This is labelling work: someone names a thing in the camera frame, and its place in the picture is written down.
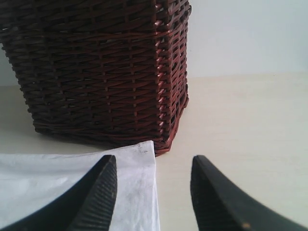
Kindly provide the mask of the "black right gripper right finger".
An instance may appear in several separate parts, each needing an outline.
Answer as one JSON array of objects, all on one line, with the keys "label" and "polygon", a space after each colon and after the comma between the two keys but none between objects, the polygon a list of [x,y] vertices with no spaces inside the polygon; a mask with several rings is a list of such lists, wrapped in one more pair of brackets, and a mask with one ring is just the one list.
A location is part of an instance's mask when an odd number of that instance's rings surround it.
[{"label": "black right gripper right finger", "polygon": [[230,181],[205,156],[192,159],[191,199],[201,231],[306,231]]}]

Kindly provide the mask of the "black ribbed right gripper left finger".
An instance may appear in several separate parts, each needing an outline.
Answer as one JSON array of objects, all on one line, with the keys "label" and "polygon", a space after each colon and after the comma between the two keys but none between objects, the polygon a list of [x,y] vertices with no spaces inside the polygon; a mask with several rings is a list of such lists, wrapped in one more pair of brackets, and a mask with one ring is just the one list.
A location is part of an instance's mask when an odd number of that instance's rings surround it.
[{"label": "black ribbed right gripper left finger", "polygon": [[105,155],[61,196],[3,230],[107,231],[116,196],[116,158]]}]

